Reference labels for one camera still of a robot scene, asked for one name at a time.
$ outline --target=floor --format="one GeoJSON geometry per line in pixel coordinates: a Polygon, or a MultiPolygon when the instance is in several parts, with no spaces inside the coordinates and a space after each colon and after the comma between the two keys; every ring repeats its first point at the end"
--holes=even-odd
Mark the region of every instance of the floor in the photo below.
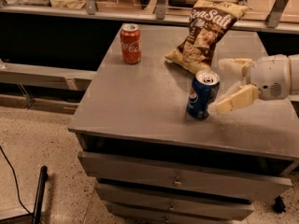
{"type": "MultiPolygon", "coordinates": [[[[146,220],[111,215],[94,192],[95,179],[84,173],[77,154],[81,150],[76,136],[67,130],[73,105],[36,101],[25,109],[23,99],[0,97],[0,146],[13,165],[25,205],[33,204],[40,167],[48,166],[49,180],[43,202],[44,224],[154,224],[146,220]]],[[[0,154],[1,211],[19,207],[12,172],[0,154]]],[[[254,203],[256,211],[240,224],[298,224],[299,174],[292,173],[293,188],[282,198],[287,212],[279,215],[271,203],[254,203]]],[[[29,217],[0,223],[31,223],[29,217]]]]}

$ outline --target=blue soda can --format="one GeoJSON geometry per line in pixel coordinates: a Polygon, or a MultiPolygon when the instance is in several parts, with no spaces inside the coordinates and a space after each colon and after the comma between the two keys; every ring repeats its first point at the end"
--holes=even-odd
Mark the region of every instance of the blue soda can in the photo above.
{"type": "Polygon", "coordinates": [[[213,71],[199,71],[192,81],[187,111],[198,119],[208,117],[208,105],[215,101],[220,87],[220,77],[213,71]]]}

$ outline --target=coca-cola can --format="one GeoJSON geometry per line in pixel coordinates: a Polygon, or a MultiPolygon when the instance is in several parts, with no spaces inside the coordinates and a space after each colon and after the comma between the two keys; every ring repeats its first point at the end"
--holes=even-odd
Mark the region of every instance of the coca-cola can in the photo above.
{"type": "Polygon", "coordinates": [[[126,23],[121,28],[122,57],[127,63],[139,63],[141,60],[140,29],[136,24],[126,23]]]}

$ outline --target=potato chip bag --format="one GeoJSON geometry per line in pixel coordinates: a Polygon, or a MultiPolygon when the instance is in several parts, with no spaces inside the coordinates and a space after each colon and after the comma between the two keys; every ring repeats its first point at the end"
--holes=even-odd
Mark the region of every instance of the potato chip bag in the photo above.
{"type": "Polygon", "coordinates": [[[216,43],[248,9],[229,2],[197,1],[189,18],[189,35],[165,58],[193,74],[209,70],[216,43]]]}

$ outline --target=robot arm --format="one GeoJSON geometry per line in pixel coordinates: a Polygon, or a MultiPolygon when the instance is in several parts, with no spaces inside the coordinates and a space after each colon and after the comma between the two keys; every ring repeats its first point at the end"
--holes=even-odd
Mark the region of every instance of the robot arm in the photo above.
{"type": "Polygon", "coordinates": [[[299,55],[251,59],[221,59],[219,68],[234,75],[239,85],[216,103],[219,114],[252,105],[254,100],[285,99],[299,94],[299,55]]]}

